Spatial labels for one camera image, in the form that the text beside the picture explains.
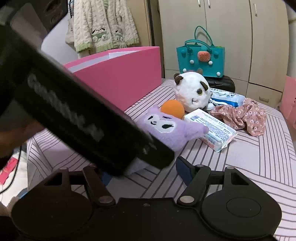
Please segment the person's left hand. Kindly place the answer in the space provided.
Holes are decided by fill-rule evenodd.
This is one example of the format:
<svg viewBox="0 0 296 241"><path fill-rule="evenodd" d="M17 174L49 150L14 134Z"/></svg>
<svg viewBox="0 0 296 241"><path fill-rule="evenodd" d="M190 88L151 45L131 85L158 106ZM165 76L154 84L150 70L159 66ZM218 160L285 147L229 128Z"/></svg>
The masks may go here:
<svg viewBox="0 0 296 241"><path fill-rule="evenodd" d="M1 132L1 158L11 154L14 148L22 146L24 142L43 129L40 123L33 121L26 126Z"/></svg>

